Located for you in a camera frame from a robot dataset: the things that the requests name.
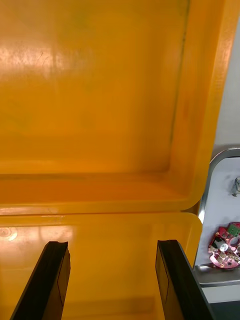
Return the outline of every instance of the silver metal edge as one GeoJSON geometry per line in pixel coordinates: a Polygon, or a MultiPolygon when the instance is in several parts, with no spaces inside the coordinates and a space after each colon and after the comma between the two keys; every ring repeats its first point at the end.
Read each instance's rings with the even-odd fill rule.
{"type": "Polygon", "coordinates": [[[198,214],[197,214],[197,216],[200,219],[202,224],[204,223],[206,203],[207,203],[207,199],[208,199],[209,187],[210,187],[210,182],[211,182],[211,177],[212,177],[213,171],[214,171],[216,165],[219,164],[220,161],[222,161],[223,159],[232,158],[232,157],[240,157],[240,147],[234,147],[234,148],[229,148],[229,149],[223,150],[223,151],[219,152],[217,155],[215,155],[215,157],[210,161],[207,180],[206,180],[206,186],[205,186],[204,193],[203,193],[201,200],[200,200],[198,214]]]}

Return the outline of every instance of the gray surface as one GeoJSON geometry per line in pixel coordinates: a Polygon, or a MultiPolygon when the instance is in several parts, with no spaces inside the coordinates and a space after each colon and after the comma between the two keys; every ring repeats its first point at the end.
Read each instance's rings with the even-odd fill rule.
{"type": "Polygon", "coordinates": [[[208,245],[219,226],[227,226],[234,221],[240,222],[240,195],[231,195],[231,188],[237,176],[240,176],[239,157],[223,159],[212,172],[196,265],[210,262],[208,245]]]}

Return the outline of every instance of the circuit board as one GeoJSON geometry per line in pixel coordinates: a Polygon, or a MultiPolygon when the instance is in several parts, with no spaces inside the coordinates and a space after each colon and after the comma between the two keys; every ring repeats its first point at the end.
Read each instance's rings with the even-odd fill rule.
{"type": "Polygon", "coordinates": [[[240,222],[231,222],[227,228],[220,226],[214,234],[208,253],[211,262],[221,269],[240,266],[240,222]]]}

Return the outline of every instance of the yellow plastic container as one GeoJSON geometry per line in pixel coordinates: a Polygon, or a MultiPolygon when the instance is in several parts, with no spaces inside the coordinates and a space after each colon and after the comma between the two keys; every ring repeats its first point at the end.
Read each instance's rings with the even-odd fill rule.
{"type": "Polygon", "coordinates": [[[177,239],[193,265],[202,224],[191,213],[0,217],[0,319],[9,320],[48,241],[68,241],[62,320],[163,320],[157,241],[177,239]]]}
{"type": "Polygon", "coordinates": [[[196,203],[238,16],[239,0],[2,0],[0,213],[196,203]]]}

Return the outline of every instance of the white wall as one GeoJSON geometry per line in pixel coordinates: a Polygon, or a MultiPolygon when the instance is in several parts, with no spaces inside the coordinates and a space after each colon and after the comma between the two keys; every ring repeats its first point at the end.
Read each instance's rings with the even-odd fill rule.
{"type": "Polygon", "coordinates": [[[240,147],[240,19],[225,82],[213,153],[240,147]]]}

